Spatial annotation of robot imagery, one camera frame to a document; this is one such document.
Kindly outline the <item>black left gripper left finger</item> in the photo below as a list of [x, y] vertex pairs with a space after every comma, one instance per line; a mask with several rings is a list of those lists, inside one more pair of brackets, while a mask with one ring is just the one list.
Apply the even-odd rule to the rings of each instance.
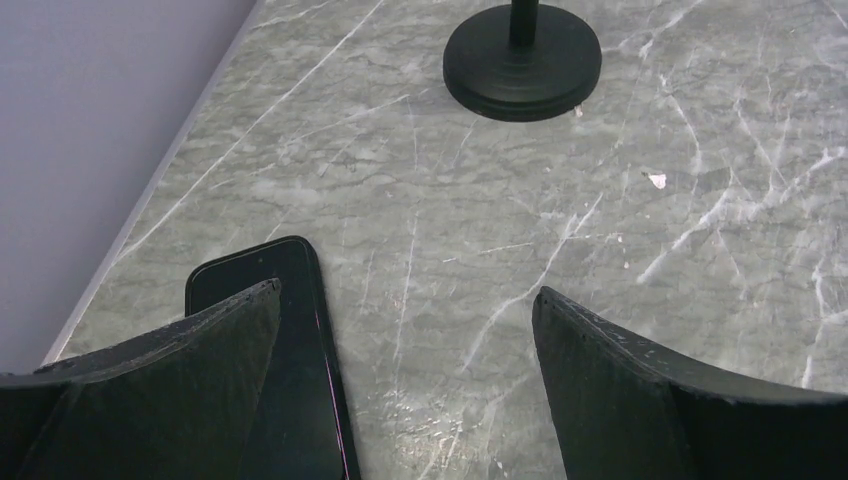
[[1, 377], [5, 479], [233, 479], [280, 323], [266, 280], [108, 348]]

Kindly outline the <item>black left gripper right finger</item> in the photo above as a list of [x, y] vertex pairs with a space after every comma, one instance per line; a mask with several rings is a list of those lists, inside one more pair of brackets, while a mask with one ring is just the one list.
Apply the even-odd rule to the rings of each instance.
[[847, 398], [730, 372], [542, 288], [532, 326], [571, 479], [843, 479]]

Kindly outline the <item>black phone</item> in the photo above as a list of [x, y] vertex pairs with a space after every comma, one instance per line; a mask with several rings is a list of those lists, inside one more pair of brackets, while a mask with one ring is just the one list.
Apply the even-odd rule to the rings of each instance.
[[319, 258], [306, 239], [282, 237], [197, 267], [186, 281], [185, 312], [272, 278], [281, 283], [280, 325], [238, 476], [358, 479]]

